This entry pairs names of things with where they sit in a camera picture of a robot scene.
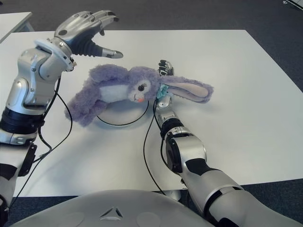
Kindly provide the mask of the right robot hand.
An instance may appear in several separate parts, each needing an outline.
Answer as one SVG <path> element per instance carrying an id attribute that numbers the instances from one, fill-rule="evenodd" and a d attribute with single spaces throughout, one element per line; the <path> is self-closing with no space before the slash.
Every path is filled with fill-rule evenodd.
<path id="1" fill-rule="evenodd" d="M 167 60 L 160 60 L 158 63 L 160 76 L 174 76 L 174 68 Z"/>

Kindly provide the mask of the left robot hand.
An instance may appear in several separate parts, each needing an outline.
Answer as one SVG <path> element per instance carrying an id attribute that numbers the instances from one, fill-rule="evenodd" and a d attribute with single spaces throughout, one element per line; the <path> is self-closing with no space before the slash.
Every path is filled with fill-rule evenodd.
<path id="1" fill-rule="evenodd" d="M 92 41 L 97 33 L 104 36 L 104 28 L 118 20 L 110 10 L 95 13 L 81 11 L 62 22 L 55 30 L 54 37 L 62 40 L 72 54 L 120 59 L 123 58 L 121 52 L 101 47 Z"/>

